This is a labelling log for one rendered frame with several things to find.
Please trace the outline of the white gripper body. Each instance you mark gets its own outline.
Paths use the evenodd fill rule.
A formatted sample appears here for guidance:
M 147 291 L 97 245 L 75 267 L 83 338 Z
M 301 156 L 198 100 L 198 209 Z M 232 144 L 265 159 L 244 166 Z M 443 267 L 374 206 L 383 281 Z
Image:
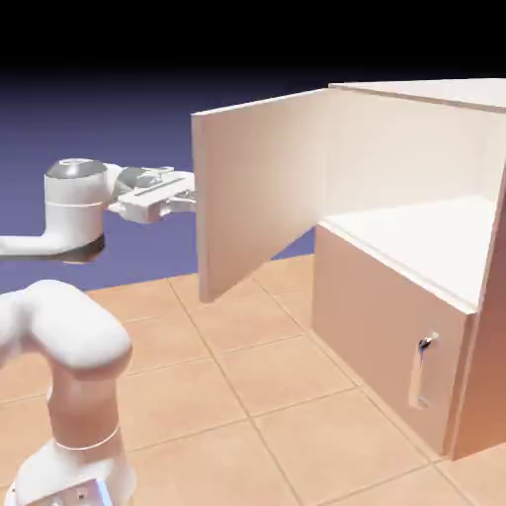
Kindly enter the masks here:
M 165 202 L 184 191 L 196 191 L 192 172 L 145 172 L 136 178 L 135 186 L 120 193 L 108 210 L 136 223 L 152 223 L 164 216 Z

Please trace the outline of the light wood cabinet door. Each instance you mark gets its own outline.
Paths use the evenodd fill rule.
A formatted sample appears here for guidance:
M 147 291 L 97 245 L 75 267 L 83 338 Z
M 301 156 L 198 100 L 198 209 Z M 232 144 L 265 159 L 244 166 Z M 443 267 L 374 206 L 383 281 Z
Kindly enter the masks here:
M 315 225 L 328 165 L 327 89 L 191 116 L 199 295 L 211 302 Z
M 316 228 L 316 334 L 440 455 L 450 450 L 461 350 L 473 310 L 434 295 L 323 225 Z M 409 405 L 415 346 L 440 334 L 437 375 L 421 410 Z

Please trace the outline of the light wood cabinet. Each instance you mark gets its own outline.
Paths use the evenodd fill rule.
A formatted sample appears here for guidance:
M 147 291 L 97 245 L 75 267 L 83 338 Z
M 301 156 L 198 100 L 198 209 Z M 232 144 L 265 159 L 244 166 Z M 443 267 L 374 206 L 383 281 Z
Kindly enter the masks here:
M 320 223 L 474 312 L 450 450 L 506 442 L 506 79 L 334 84 Z

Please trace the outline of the light wood closed cabinet door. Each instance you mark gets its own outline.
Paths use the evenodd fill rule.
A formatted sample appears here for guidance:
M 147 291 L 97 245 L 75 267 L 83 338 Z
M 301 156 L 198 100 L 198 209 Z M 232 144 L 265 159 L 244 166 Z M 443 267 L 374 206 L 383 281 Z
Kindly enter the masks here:
M 440 455 L 450 450 L 461 350 L 473 310 L 434 295 L 323 225 L 316 228 L 316 334 Z M 440 334 L 437 375 L 421 410 L 409 405 L 415 346 Z

